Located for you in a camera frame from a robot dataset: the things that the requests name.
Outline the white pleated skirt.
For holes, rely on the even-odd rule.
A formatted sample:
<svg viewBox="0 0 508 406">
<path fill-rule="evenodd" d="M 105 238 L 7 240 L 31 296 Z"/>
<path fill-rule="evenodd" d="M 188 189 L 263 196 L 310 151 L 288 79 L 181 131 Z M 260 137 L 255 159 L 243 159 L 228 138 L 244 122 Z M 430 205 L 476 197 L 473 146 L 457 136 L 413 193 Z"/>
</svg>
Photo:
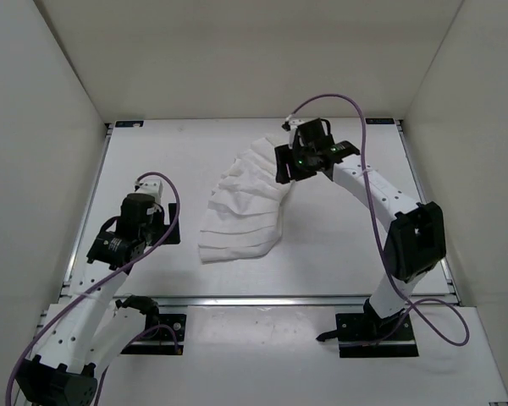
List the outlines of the white pleated skirt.
<svg viewBox="0 0 508 406">
<path fill-rule="evenodd" d="M 290 184 L 276 182 L 275 135 L 252 141 L 220 175 L 208 199 L 197 241 L 203 264 L 266 255 L 283 234 Z"/>
</svg>

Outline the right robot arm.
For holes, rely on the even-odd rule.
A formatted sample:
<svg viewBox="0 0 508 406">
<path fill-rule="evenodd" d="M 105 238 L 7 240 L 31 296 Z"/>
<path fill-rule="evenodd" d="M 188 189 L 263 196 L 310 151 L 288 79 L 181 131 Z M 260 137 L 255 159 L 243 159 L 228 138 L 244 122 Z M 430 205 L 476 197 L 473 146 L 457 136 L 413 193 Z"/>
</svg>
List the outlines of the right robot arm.
<svg viewBox="0 0 508 406">
<path fill-rule="evenodd" d="M 365 148 L 348 141 L 335 142 L 327 119 L 287 118 L 289 140 L 275 149 L 276 181 L 288 184 L 324 174 L 350 192 L 382 225 L 386 240 L 381 259 L 385 276 L 363 305 L 363 331 L 382 338 L 393 328 L 411 293 L 446 255 L 441 208 L 423 204 L 393 186 L 365 160 Z"/>
</svg>

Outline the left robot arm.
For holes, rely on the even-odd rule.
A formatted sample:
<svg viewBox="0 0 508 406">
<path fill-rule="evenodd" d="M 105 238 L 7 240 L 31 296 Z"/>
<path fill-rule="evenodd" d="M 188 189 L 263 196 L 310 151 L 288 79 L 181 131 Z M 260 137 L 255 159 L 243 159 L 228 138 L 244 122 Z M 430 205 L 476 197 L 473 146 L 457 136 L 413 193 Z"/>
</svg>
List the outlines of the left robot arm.
<svg viewBox="0 0 508 406">
<path fill-rule="evenodd" d="M 36 334 L 17 362 L 13 381 L 34 405 L 96 405 L 108 367 L 132 343 L 168 341 L 177 331 L 147 296 L 114 297 L 133 267 L 162 244 L 178 244 L 179 202 L 162 206 L 157 191 L 140 189 L 100 228 L 87 269 L 70 301 Z"/>
</svg>

